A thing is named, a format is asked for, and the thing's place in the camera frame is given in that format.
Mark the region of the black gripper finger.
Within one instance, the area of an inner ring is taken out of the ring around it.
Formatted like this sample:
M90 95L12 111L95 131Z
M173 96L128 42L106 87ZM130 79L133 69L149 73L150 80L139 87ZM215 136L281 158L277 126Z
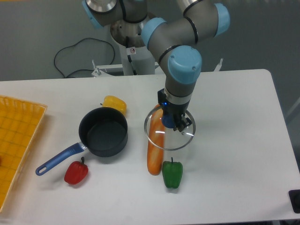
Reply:
M186 118L184 115L176 114L173 116L174 120L174 128L173 130L178 130L179 132L182 132L185 130L188 126L191 125L191 119Z

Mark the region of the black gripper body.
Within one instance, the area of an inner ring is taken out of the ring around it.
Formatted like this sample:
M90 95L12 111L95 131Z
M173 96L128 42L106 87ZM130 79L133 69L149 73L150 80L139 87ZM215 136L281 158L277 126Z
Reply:
M191 119L185 117L191 94L178 97L167 89L161 89L157 92L157 98L163 110L163 124L191 124Z

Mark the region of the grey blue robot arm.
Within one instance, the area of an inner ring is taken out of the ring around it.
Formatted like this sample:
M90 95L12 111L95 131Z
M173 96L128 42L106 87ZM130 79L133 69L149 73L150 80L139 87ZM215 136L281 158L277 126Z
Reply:
M209 0L179 0L183 17L168 23L148 12L145 0L84 0L91 23L110 27L119 45L124 75L150 75L158 64L165 87L157 94L165 127L182 131L191 124L186 118L202 57L194 46L226 32L230 15L221 3Z

